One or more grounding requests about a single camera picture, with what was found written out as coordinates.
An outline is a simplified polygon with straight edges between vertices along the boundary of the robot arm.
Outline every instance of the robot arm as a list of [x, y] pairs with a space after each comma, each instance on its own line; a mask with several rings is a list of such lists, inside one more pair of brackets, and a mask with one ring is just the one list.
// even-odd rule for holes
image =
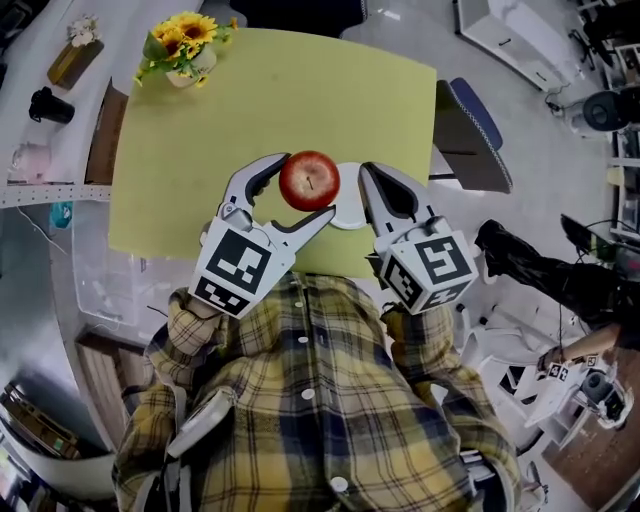
[[424, 185], [372, 162], [360, 168], [358, 185], [376, 234], [367, 259], [409, 313], [452, 302], [471, 286], [478, 270], [464, 234], [435, 214]]
[[204, 239], [189, 293], [205, 304], [242, 318], [289, 271], [296, 253], [335, 216], [319, 210], [290, 228], [253, 220], [254, 197], [291, 155], [266, 156], [237, 171]]

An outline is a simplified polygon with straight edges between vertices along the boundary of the yellow plaid shirt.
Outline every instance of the yellow plaid shirt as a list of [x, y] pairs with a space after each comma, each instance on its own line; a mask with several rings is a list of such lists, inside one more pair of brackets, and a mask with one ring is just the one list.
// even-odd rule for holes
[[[460, 366], [447, 307], [385, 313], [393, 361], [376, 306], [347, 279], [289, 273], [240, 321], [189, 309], [175, 292], [147, 354], [190, 410], [219, 390], [233, 402], [181, 459], [194, 510], [468, 510], [461, 448], [501, 463], [518, 488], [513, 446], [478, 374]], [[442, 406], [432, 384], [448, 390]], [[117, 455], [121, 510], [162, 467], [174, 428], [173, 393], [157, 383]]]

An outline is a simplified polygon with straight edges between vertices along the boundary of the table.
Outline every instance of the table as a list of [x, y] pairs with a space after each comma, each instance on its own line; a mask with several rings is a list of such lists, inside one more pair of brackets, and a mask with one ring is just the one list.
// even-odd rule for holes
[[[202, 88], [151, 75], [129, 99], [112, 191], [110, 246], [143, 257], [197, 258], [200, 231], [229, 177], [253, 160], [314, 149], [337, 163], [377, 161], [427, 183], [436, 72], [367, 46], [320, 36], [241, 29], [220, 47]], [[272, 183], [258, 222], [292, 225]], [[370, 227], [326, 227], [294, 267], [370, 277]]]

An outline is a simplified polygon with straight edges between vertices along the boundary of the yellow flower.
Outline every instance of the yellow flower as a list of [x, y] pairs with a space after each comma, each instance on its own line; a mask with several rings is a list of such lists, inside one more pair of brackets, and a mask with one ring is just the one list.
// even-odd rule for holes
[[180, 29], [172, 28], [167, 30], [160, 42], [163, 44], [167, 53], [169, 54], [169, 60], [175, 59], [180, 56], [180, 50], [182, 49], [183, 35]]
[[158, 23], [151, 33], [153, 34], [153, 37], [162, 41], [165, 34], [174, 28], [176, 28], [175, 23], [172, 23], [171, 21], [163, 21], [162, 23]]
[[209, 80], [209, 75], [202, 75], [200, 78], [198, 78], [198, 81], [196, 82], [196, 87], [198, 89], [200, 87], [204, 87], [204, 85], [207, 83], [208, 80]]
[[200, 53], [200, 45], [199, 44], [190, 45], [189, 49], [187, 50], [187, 59], [191, 60], [196, 55], [198, 55], [199, 53]]
[[185, 39], [191, 44], [210, 43], [216, 37], [218, 25], [214, 18], [194, 12], [183, 12], [172, 17], [170, 21], [182, 31]]

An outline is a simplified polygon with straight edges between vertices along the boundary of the cardboard box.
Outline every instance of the cardboard box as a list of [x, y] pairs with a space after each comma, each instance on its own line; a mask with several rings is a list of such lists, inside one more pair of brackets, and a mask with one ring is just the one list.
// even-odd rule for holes
[[122, 121], [129, 96], [109, 82], [91, 142], [85, 183], [111, 185]]

